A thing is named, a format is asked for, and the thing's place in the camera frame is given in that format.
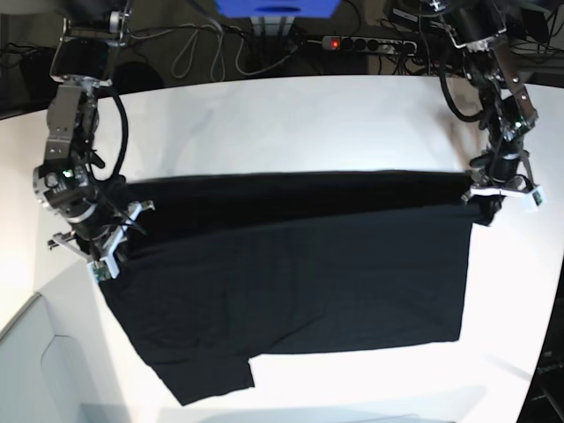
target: power strip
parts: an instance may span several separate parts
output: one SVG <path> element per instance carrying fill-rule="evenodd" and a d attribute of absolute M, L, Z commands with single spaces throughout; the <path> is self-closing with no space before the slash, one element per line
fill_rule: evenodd
<path fill-rule="evenodd" d="M 400 41 L 387 38 L 337 37 L 325 35 L 321 40 L 323 49 L 329 51 L 353 51 L 390 56 L 415 56 L 415 41 Z"/>

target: white table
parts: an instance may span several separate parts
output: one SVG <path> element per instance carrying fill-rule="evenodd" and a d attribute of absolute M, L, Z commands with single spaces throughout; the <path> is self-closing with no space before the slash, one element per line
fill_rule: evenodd
<path fill-rule="evenodd" d="M 475 91 L 465 81 L 450 82 L 463 111 L 475 112 Z M 2 272 L 21 271 L 21 283 L 46 296 L 55 332 L 82 345 L 98 390 L 86 402 L 108 412 L 125 410 L 136 423 L 337 423 L 390 415 L 514 422 L 538 360 L 564 252 L 564 91 L 530 90 L 540 120 L 526 148 L 549 203 L 528 214 L 509 199 L 492 227 L 474 227 L 456 343 L 261 356 L 251 361 L 255 389 L 182 409 L 135 354 L 84 266 L 63 250 L 45 248 L 66 225 L 40 210 L 31 189 L 47 136 L 44 112 L 0 122 L 0 144 L 8 152 L 0 155 L 0 186 L 11 201 L 0 209 L 0 228 L 10 236 L 0 241 Z M 122 171 L 130 181 L 182 174 L 458 171 L 484 145 L 485 134 L 451 115 L 434 78 L 263 79 L 139 93 L 123 101 L 130 149 Z M 96 146 L 110 168 L 120 134 L 114 104 L 101 101 Z"/>

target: black t-shirt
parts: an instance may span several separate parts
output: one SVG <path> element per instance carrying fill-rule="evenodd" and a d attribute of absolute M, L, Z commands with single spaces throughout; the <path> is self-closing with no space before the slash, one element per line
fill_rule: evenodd
<path fill-rule="evenodd" d="M 472 222 L 464 174 L 214 176 L 129 186 L 156 212 L 100 284 L 181 404 L 252 387 L 262 353 L 459 336 Z"/>

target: blue box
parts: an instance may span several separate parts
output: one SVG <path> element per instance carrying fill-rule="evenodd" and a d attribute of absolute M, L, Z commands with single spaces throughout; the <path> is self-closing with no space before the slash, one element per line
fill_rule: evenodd
<path fill-rule="evenodd" d="M 251 16 L 300 16 L 328 18 L 340 0 L 216 0 L 218 11 L 228 18 Z"/>

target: black fabric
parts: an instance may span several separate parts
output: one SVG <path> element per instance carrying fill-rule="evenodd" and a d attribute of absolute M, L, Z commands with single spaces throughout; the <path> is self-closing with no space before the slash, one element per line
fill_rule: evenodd
<path fill-rule="evenodd" d="M 100 288 L 181 404 L 253 386 L 249 358 L 458 339 L 464 174 L 263 174 L 129 186 L 156 212 Z M 122 200 L 128 194 L 122 193 Z"/>

